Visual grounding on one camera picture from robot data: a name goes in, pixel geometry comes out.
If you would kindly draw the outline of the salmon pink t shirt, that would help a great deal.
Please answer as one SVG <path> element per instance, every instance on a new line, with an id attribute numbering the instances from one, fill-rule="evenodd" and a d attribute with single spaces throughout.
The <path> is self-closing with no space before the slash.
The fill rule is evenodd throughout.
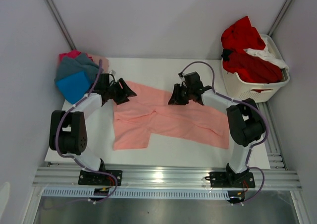
<path id="1" fill-rule="evenodd" d="M 152 134 L 229 148 L 229 126 L 224 113 L 193 101 L 185 106 L 169 105 L 168 91 L 130 81 L 127 85 L 137 95 L 113 107 L 115 150 L 146 148 Z"/>

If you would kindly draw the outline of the left aluminium corner post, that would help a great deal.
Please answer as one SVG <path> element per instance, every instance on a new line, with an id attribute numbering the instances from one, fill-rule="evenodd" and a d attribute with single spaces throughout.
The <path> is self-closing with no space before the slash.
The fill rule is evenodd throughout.
<path id="1" fill-rule="evenodd" d="M 68 44 L 69 48 L 71 50 L 75 50 L 76 49 L 75 43 L 72 40 L 72 37 L 71 37 L 71 35 L 70 35 L 70 33 L 69 33 L 65 23 L 64 23 L 64 20 L 61 17 L 61 14 L 60 14 L 54 0 L 44 0 L 44 2 L 46 3 L 47 8 L 49 9 L 53 19 L 55 20 L 58 28 L 60 29 L 60 32 L 61 32 L 62 36 L 64 37 L 66 43 Z"/>

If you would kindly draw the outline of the grey blue folded shirt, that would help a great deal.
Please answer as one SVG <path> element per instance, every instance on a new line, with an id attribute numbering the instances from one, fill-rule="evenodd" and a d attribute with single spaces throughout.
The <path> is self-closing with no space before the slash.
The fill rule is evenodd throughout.
<path id="1" fill-rule="evenodd" d="M 60 81 L 70 75 L 85 72 L 91 82 L 94 82 L 99 71 L 99 66 L 86 54 L 80 54 L 76 58 L 65 56 L 60 62 L 54 81 Z"/>

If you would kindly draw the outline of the white laundry basket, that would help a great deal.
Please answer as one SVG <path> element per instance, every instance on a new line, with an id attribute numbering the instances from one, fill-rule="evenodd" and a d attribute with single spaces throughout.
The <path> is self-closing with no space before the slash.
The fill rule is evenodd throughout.
<path id="1" fill-rule="evenodd" d="M 275 42 L 269 35 L 260 34 L 265 42 L 265 52 L 270 53 L 275 59 L 284 62 Z M 221 59 L 222 78 L 228 95 L 238 100 L 247 98 L 253 99 L 256 103 L 267 102 L 280 88 L 284 87 L 290 80 L 289 67 L 281 70 L 282 79 L 277 83 L 249 83 L 243 81 L 238 73 L 230 73 L 223 68 L 223 59 Z"/>

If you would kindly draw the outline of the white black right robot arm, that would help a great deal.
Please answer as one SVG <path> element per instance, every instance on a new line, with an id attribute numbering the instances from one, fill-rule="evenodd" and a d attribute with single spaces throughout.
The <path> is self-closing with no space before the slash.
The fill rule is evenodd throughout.
<path id="1" fill-rule="evenodd" d="M 247 98 L 237 100 L 217 92 L 212 86 L 204 86 L 197 72 L 179 73 L 181 83 L 174 85 L 170 105 L 186 105 L 189 101 L 211 107 L 227 116 L 230 137 L 234 141 L 233 154 L 226 166 L 225 180 L 230 186 L 238 186 L 249 172 L 247 166 L 252 148 L 260 144 L 267 132 L 267 124 L 256 102 Z"/>

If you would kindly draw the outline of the magenta folded shirt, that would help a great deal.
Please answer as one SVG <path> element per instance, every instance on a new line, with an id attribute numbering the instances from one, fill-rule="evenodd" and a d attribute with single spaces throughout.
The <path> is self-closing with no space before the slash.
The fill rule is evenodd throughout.
<path id="1" fill-rule="evenodd" d="M 67 52 L 67 53 L 59 54 L 59 60 L 62 61 L 64 57 L 77 58 L 80 54 L 81 54 L 80 51 L 72 50 L 72 51 Z"/>

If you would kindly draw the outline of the blue folded t shirt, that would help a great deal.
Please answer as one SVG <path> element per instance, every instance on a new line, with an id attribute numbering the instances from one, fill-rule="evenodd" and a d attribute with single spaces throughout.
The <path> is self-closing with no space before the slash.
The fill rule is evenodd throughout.
<path id="1" fill-rule="evenodd" d="M 56 83 L 57 88 L 64 98 L 71 104 L 77 103 L 83 98 L 92 85 L 92 81 L 86 72 L 78 72 L 69 75 Z"/>

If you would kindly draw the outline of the white shirt in basket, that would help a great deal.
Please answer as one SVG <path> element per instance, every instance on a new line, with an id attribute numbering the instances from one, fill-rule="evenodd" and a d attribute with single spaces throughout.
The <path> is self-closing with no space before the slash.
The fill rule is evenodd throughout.
<path id="1" fill-rule="evenodd" d="M 265 43 L 265 48 L 263 50 L 256 50 L 252 48 L 244 49 L 244 52 L 247 54 L 258 57 L 264 61 L 267 61 L 273 65 L 276 65 L 280 69 L 289 69 L 289 66 L 286 64 L 286 62 L 283 59 L 278 59 L 276 56 L 269 52 L 268 50 L 268 41 L 266 38 L 263 39 Z"/>

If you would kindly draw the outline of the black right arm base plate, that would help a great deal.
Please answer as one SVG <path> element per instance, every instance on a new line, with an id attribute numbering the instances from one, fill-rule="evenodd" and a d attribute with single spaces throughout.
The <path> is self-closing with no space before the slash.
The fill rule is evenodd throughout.
<path id="1" fill-rule="evenodd" d="M 212 171 L 204 179 L 210 182 L 212 188 L 255 188 L 255 180 L 249 169 L 242 173 Z"/>

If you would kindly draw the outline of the aluminium corner post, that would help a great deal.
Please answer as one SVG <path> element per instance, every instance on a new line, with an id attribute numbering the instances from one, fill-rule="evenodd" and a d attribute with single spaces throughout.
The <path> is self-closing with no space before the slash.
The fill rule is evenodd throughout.
<path id="1" fill-rule="evenodd" d="M 270 37 L 272 37 L 274 35 L 274 33 L 278 29 L 279 25 L 283 21 L 283 18 L 286 16 L 288 10 L 290 9 L 290 7 L 294 1 L 295 0 L 285 0 L 279 13 L 277 14 L 276 18 L 274 19 L 270 29 L 268 30 L 267 35 L 269 35 Z"/>
<path id="2" fill-rule="evenodd" d="M 47 8 L 49 9 L 53 19 L 55 20 L 58 28 L 60 29 L 60 32 L 61 32 L 62 36 L 64 37 L 66 43 L 68 44 L 69 48 L 71 50 L 75 50 L 76 49 L 75 43 L 72 40 L 72 37 L 71 37 L 71 35 L 70 35 L 70 33 L 69 33 L 65 23 L 64 23 L 64 20 L 61 17 L 61 14 L 60 14 L 54 0 L 44 0 L 44 2 L 46 3 Z"/>

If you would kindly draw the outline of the dark red shirt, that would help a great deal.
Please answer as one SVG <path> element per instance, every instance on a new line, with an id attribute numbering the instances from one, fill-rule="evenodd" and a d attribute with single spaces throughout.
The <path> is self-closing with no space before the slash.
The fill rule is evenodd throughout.
<path id="1" fill-rule="evenodd" d="M 248 83 L 278 83 L 283 78 L 279 67 L 249 54 L 233 52 L 230 61 L 223 61 L 223 68 Z"/>

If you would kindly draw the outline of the bright red shirt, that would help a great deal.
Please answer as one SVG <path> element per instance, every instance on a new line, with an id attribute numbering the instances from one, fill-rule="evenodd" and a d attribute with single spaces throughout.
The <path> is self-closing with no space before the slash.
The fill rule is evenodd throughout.
<path id="1" fill-rule="evenodd" d="M 223 49 L 237 53 L 245 53 L 245 49 L 263 50 L 265 42 L 257 29 L 251 25 L 248 16 L 237 20 L 229 26 L 221 35 Z"/>

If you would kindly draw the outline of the right aluminium corner post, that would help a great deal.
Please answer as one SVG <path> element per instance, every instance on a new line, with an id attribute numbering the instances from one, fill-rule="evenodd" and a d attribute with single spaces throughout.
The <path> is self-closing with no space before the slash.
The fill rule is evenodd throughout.
<path id="1" fill-rule="evenodd" d="M 268 30 L 267 35 L 269 35 L 270 37 L 272 37 L 274 35 L 274 33 L 278 29 L 279 25 L 283 21 L 283 18 L 286 16 L 288 10 L 290 9 L 290 7 L 294 1 L 295 0 L 285 0 L 279 13 L 277 14 L 276 18 L 274 19 L 270 29 Z"/>

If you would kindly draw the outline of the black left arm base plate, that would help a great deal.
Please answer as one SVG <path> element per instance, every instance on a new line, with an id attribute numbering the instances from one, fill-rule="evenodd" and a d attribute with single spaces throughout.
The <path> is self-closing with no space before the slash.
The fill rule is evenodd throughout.
<path id="1" fill-rule="evenodd" d="M 122 170 L 106 170 L 106 172 L 112 174 L 117 178 L 117 185 L 121 185 L 122 181 Z M 108 175 L 101 175 L 88 171 L 80 171 L 78 185 L 91 185 L 91 186 L 115 186 L 115 181 Z"/>

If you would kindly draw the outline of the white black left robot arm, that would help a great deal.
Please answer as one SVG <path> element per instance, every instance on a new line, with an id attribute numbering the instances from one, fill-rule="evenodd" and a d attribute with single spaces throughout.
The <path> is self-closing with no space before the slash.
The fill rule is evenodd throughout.
<path id="1" fill-rule="evenodd" d="M 79 98 L 68 110 L 52 112 L 49 147 L 62 158 L 73 159 L 83 170 L 90 172 L 89 179 L 94 184 L 101 185 L 106 181 L 107 173 L 103 160 L 87 147 L 86 120 L 108 100 L 120 105 L 137 94 L 123 78 L 115 80 L 112 74 L 101 73 L 78 95 Z"/>

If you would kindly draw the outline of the pale pink folded shirt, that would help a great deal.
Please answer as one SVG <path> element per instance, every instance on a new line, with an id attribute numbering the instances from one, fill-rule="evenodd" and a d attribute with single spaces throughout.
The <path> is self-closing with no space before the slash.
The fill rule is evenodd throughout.
<path id="1" fill-rule="evenodd" d="M 96 65 L 99 65 L 99 62 L 101 60 L 103 73 L 108 73 L 109 61 L 106 57 L 93 55 L 93 54 L 87 54 L 87 55 Z"/>

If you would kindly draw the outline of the black garment in basket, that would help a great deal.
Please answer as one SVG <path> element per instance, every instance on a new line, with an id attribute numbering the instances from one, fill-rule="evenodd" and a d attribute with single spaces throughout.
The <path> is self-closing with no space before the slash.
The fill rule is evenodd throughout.
<path id="1" fill-rule="evenodd" d="M 232 50 L 229 49 L 223 49 L 222 50 L 222 54 L 221 57 L 223 59 L 223 61 L 230 61 L 230 55 L 233 53 Z"/>

